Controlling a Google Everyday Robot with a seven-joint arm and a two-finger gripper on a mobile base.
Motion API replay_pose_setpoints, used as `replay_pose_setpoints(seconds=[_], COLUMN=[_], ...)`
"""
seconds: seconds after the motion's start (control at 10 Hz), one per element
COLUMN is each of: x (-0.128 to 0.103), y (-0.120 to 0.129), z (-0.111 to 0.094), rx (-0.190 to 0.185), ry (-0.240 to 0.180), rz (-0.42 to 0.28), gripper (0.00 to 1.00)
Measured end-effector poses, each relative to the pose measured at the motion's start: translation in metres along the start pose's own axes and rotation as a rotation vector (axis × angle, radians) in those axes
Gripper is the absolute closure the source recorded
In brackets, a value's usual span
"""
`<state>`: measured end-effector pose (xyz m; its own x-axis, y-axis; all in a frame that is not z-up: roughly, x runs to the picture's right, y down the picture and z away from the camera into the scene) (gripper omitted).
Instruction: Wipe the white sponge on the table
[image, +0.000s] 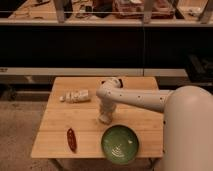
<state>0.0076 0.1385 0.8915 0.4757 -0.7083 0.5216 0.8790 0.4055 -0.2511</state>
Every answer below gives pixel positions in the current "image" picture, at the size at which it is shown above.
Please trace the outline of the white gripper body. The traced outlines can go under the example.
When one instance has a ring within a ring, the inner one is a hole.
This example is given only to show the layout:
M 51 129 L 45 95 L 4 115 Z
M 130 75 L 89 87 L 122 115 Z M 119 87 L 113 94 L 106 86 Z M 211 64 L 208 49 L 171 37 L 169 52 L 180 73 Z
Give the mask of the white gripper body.
M 116 109 L 116 104 L 109 100 L 101 100 L 99 105 L 99 121 L 104 124 L 112 122 L 112 114 Z

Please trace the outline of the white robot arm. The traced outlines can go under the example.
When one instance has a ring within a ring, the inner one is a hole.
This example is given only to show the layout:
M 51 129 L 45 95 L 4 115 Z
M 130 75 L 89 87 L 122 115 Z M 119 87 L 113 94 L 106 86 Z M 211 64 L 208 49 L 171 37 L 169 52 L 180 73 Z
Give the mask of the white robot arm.
M 100 120 L 118 103 L 164 114 L 163 171 L 213 171 L 213 94 L 198 86 L 175 90 L 125 89 L 112 77 L 96 90 Z

